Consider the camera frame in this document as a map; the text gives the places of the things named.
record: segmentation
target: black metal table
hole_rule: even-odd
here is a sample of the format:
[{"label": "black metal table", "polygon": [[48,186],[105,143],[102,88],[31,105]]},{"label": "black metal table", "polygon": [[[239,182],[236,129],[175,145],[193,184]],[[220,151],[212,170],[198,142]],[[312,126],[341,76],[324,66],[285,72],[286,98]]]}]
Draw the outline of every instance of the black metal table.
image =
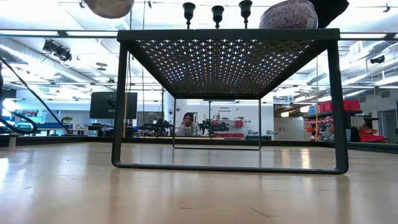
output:
[{"label": "black metal table", "polygon": [[[339,39],[338,29],[119,31],[119,72],[112,163],[116,167],[143,169],[345,173],[348,170],[348,153],[343,126],[343,94],[337,44]],[[153,75],[174,100],[258,100],[260,115],[261,98],[325,50],[328,51],[335,120],[335,169],[180,166],[121,162],[127,52]]]}]

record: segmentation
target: wooden floor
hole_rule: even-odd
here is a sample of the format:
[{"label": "wooden floor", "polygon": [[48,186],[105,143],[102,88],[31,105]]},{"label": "wooden floor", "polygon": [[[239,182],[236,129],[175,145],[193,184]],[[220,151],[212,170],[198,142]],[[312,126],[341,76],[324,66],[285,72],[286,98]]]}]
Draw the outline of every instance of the wooden floor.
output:
[{"label": "wooden floor", "polygon": [[[397,223],[398,155],[350,151],[346,175],[118,169],[111,144],[0,151],[0,223]],[[172,150],[123,144],[123,162],[332,168],[323,148]]]}]

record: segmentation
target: ceiling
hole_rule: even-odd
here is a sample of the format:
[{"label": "ceiling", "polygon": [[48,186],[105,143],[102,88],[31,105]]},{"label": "ceiling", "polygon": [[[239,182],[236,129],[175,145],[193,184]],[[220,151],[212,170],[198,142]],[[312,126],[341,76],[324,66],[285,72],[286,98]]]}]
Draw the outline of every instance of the ceiling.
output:
[{"label": "ceiling", "polygon": [[[280,0],[270,1],[253,1],[252,14],[249,18],[249,28],[256,29],[260,21],[262,13]],[[38,0],[38,1],[0,1],[0,29],[49,29],[49,30],[118,30],[118,29],[185,29],[185,19],[183,18],[182,4],[185,1],[181,0],[163,0],[151,1],[150,8],[147,1],[135,1],[131,14],[120,19],[104,19],[93,14],[88,7],[80,7],[80,0]],[[192,19],[191,28],[193,29],[212,29],[215,24],[212,21],[211,7],[215,5],[214,1],[201,0],[192,1],[197,5]],[[217,4],[224,5],[225,11],[223,14],[223,21],[220,24],[220,29],[238,29],[243,28],[243,19],[240,16],[240,8],[237,7],[240,1],[237,0],[222,0],[217,1]],[[329,27],[340,28],[342,32],[397,32],[398,24],[398,0],[381,1],[381,0],[349,0],[349,8],[337,19],[335,19]],[[386,3],[391,6],[389,12],[384,13]],[[83,82],[99,82],[105,83],[110,78],[115,78],[117,81],[118,72],[118,57],[119,44],[116,39],[52,39],[56,43],[70,49],[73,55],[71,62],[65,63],[66,72],[70,78],[81,75],[80,80]],[[43,57],[49,57],[46,60],[53,60],[57,62],[57,58],[53,55],[48,55],[42,50],[45,39],[34,37],[14,37],[11,39],[19,46],[31,49]],[[340,41],[339,49],[342,57],[349,54],[349,47],[355,44],[356,41]],[[395,54],[391,53],[388,61],[392,63],[395,61]],[[104,63],[107,66],[103,67],[106,70],[98,70],[100,66],[96,63]],[[357,64],[350,64],[348,67],[350,71],[343,74],[343,80],[349,80],[352,77],[358,76],[365,71],[366,62],[353,62]],[[326,53],[318,57],[319,71],[325,70],[327,65]],[[20,65],[20,69],[29,70],[29,64],[25,67]],[[287,80],[284,84],[306,84],[311,74],[314,73],[317,67],[317,61],[313,60],[304,66],[298,74]],[[142,71],[141,65],[133,60],[131,61],[131,82],[141,83],[142,75],[144,76],[144,83],[157,83],[156,80],[146,71]],[[37,74],[36,77],[29,77],[35,82],[46,80],[43,75]],[[59,76],[52,77],[52,80],[57,82]],[[15,81],[12,76],[6,77],[6,81]],[[84,86],[85,91],[92,89],[90,86]],[[144,87],[147,99],[160,98],[161,86],[146,85]],[[115,86],[101,87],[92,91],[115,90]],[[132,86],[133,90],[142,89],[141,86]],[[294,91],[291,88],[288,94],[298,93],[296,96],[301,96],[302,91]]]}]

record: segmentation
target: patterned ball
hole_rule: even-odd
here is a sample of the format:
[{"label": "patterned ball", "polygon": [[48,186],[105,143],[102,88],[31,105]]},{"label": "patterned ball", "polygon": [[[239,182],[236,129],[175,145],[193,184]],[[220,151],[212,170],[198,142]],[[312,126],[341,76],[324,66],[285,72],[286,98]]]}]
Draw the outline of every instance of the patterned ball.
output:
[{"label": "patterned ball", "polygon": [[261,16],[260,29],[316,29],[318,16],[308,0],[288,0],[271,6]]}]

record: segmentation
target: monitor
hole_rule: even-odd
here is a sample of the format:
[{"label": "monitor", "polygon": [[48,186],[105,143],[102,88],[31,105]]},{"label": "monitor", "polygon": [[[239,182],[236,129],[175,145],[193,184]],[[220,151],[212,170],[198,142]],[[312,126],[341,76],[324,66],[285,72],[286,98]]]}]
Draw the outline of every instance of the monitor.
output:
[{"label": "monitor", "polygon": [[[138,94],[129,93],[126,97],[128,98],[127,119],[137,119]],[[94,92],[91,94],[90,118],[114,119],[115,106],[115,92]]]}]

